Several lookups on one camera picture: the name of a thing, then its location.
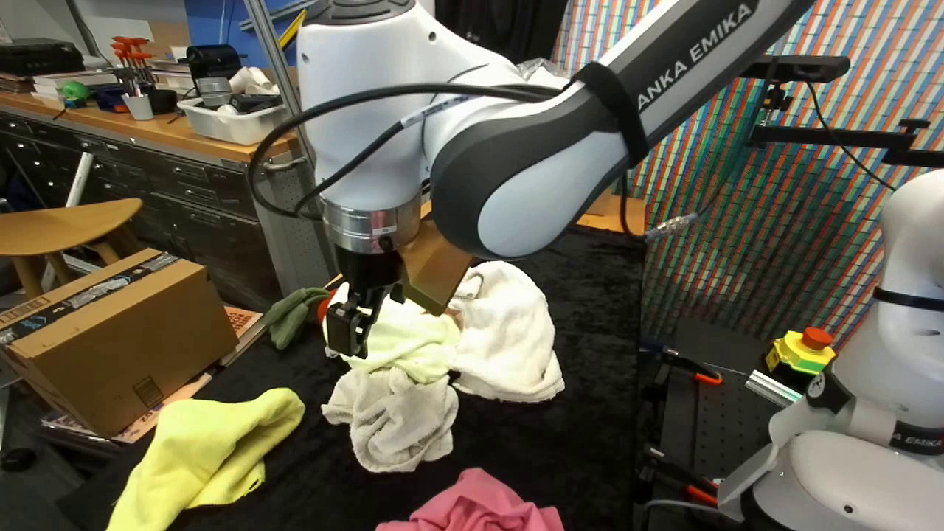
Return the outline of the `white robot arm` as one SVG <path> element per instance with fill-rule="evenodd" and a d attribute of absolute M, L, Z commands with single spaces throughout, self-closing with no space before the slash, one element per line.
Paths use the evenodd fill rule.
<path fill-rule="evenodd" d="M 297 34 L 312 189 L 347 299 L 334 355 L 366 351 L 406 293 L 419 223 L 453 249 L 514 261 L 548 249 L 595 195 L 741 77 L 813 0 L 661 0 L 611 51 L 552 85 L 415 0 L 321 0 Z"/>

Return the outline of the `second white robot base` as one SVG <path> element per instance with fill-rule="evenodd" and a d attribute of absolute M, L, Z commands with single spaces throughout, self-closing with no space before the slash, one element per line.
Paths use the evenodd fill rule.
<path fill-rule="evenodd" d="M 717 487 L 732 522 L 781 531 L 944 531 L 944 171 L 883 205 L 871 310 L 766 445 Z"/>

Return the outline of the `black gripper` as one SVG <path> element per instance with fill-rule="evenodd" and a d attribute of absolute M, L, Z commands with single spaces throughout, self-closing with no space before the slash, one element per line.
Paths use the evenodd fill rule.
<path fill-rule="evenodd" d="M 354 355 L 357 339 L 368 333 L 375 315 L 393 286 L 400 284 L 405 264 L 394 251 L 354 255 L 335 251 L 347 299 L 326 307 L 326 349 L 335 355 Z"/>

